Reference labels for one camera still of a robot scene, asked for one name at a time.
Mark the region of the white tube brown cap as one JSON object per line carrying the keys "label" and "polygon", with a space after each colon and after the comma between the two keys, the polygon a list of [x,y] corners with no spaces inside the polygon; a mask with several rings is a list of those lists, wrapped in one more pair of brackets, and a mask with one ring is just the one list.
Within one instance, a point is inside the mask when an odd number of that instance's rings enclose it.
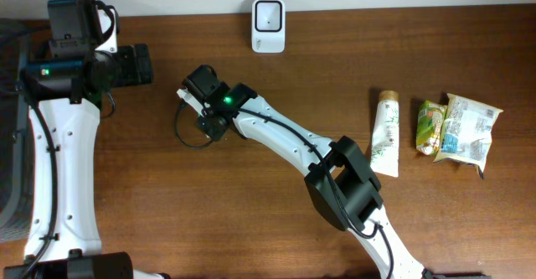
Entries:
{"label": "white tube brown cap", "polygon": [[376,173],[399,176],[399,94],[383,90],[379,94],[371,142],[370,166]]}

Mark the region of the green snack packet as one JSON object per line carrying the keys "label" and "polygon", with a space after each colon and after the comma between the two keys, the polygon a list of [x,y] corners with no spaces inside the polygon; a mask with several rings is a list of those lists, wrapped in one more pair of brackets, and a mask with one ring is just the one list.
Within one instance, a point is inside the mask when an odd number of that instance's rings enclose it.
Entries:
{"label": "green snack packet", "polygon": [[425,101],[419,109],[416,128],[416,149],[430,156],[437,154],[440,146],[441,128],[447,106]]}

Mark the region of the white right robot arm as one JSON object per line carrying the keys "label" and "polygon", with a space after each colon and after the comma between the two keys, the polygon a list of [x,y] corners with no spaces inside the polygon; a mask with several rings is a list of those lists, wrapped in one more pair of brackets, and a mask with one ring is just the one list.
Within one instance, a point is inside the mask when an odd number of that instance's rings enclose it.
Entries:
{"label": "white right robot arm", "polygon": [[363,246],[382,278],[431,278],[407,250],[386,214],[381,183],[352,139],[338,141],[299,126],[244,84],[229,87],[214,68],[201,65],[183,80],[178,96],[198,113],[211,142],[229,130],[255,140],[304,177],[315,210]]}

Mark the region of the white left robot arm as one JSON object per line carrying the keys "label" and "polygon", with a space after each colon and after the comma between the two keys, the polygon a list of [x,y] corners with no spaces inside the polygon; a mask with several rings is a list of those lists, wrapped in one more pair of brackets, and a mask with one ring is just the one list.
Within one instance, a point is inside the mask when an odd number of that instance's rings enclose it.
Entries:
{"label": "white left robot arm", "polygon": [[116,87],[152,82],[147,46],[119,46],[119,16],[100,0],[51,0],[51,38],[1,23],[1,235],[26,241],[6,278],[142,278],[126,252],[102,250],[95,139]]}

